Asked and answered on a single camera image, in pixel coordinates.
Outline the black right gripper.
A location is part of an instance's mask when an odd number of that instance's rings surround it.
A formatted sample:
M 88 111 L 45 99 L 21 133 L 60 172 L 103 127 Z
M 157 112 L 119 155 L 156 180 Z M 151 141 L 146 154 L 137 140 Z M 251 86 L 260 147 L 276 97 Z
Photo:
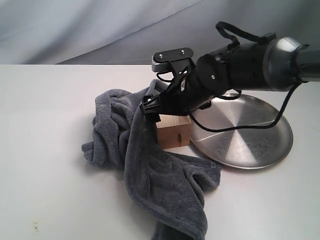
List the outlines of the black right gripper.
M 195 68 L 175 89 L 159 95 L 145 95 L 139 106 L 142 115 L 152 123 L 161 121 L 160 115 L 187 116 L 212 98 L 230 90 L 231 81 L 222 55 L 208 53 L 200 57 Z

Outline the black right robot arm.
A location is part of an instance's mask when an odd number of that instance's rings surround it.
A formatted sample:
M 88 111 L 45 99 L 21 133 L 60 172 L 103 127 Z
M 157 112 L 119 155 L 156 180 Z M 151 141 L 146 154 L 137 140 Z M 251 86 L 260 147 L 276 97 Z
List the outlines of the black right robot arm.
M 287 92 L 293 86 L 320 79 L 320 52 L 290 37 L 267 43 L 244 43 L 220 48 L 194 62 L 193 51 L 177 48 L 152 57 L 152 70 L 172 73 L 168 87 L 146 96 L 144 115 L 187 116 L 211 106 L 211 99 L 229 90 Z

